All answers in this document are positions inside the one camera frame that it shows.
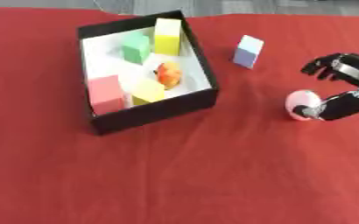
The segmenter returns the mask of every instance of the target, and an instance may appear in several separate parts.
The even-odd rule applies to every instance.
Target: pink cube
[[[88,92],[91,106],[98,116],[124,108],[124,94],[117,75],[89,80]]]

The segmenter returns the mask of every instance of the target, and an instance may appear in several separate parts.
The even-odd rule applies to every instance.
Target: cube
[[[252,38],[247,35],[243,36],[241,43],[236,49],[234,63],[243,67],[253,68],[263,45],[263,40]]]
[[[151,52],[150,38],[141,32],[132,33],[123,41],[123,58],[129,62],[143,64]]]
[[[180,54],[181,21],[158,18],[155,24],[155,53],[178,56]]]
[[[132,93],[134,105],[158,102],[165,98],[165,86],[151,79],[144,79]]]
[[[98,116],[124,108],[124,93],[117,75],[89,80],[88,93],[91,106]]]

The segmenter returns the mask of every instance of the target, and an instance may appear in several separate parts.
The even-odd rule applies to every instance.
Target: pink ball
[[[303,116],[297,115],[293,112],[294,108],[303,105],[310,108],[317,107],[321,104],[320,97],[311,90],[299,90],[295,91],[287,96],[285,100],[285,109],[289,115],[295,120],[299,121],[309,121],[311,118],[305,118]]]

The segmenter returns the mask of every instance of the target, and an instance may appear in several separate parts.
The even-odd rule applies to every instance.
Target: black box
[[[84,54],[83,40],[119,32],[129,32],[137,29],[153,27],[157,18],[175,18],[182,21],[182,36],[186,35],[190,46],[193,48],[195,58],[200,63],[201,69],[206,75],[210,88],[195,91],[189,94],[179,95],[170,99],[164,99],[142,106],[126,108],[105,115],[95,115],[89,103],[87,91],[87,65]],[[205,58],[197,39],[192,33],[181,11],[169,11],[145,17],[119,20],[105,24],[93,24],[80,27],[78,30],[81,60],[83,64],[84,86],[87,104],[87,112],[90,122],[98,134],[106,134],[113,131],[125,130],[131,127],[153,123],[173,116],[179,116],[198,109],[206,109],[215,105],[219,87],[215,76]]]

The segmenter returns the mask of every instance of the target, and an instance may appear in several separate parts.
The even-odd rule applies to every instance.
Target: red apple
[[[161,64],[155,74],[158,81],[165,86],[165,89],[171,89],[180,83],[182,71],[180,66],[175,62],[166,62]]]

